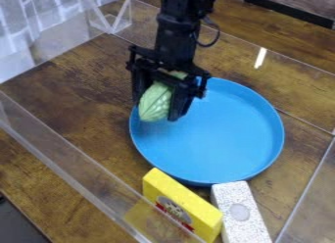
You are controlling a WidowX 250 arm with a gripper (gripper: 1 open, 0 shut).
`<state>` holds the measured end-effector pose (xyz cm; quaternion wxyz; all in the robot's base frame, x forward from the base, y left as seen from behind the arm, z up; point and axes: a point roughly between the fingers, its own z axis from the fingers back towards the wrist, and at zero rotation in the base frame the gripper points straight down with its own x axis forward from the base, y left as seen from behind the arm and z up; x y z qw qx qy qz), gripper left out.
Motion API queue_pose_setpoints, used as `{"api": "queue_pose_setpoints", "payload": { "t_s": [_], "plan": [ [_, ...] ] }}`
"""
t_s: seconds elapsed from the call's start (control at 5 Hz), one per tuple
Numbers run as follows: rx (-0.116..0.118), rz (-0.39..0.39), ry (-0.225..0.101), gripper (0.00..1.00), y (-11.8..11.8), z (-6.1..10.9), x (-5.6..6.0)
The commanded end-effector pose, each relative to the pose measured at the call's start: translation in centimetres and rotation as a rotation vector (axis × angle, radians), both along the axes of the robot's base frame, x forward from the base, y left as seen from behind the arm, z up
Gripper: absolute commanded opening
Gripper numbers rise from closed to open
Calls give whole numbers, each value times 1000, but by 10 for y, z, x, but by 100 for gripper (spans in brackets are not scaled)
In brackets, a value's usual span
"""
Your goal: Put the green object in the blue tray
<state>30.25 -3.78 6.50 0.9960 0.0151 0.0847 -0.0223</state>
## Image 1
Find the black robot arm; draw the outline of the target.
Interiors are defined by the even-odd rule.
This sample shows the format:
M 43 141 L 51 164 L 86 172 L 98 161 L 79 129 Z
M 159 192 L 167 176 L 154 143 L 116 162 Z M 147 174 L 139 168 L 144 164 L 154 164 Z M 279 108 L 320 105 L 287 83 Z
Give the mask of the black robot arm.
M 211 74 L 194 64 L 200 25 L 210 21 L 215 0 L 162 0 L 152 49 L 132 45 L 127 70 L 132 98 L 144 122 L 178 121 L 192 100 L 206 95 Z

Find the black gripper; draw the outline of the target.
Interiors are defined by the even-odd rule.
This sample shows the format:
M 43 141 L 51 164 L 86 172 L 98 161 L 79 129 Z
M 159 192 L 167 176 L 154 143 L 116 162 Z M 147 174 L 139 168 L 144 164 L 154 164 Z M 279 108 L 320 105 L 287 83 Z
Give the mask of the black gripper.
M 156 59 L 154 50 L 132 45 L 126 69 L 132 74 L 132 98 L 136 104 L 152 79 L 172 88 L 167 120 L 176 122 L 187 113 L 195 97 L 203 98 L 211 75 L 194 64 L 172 65 Z

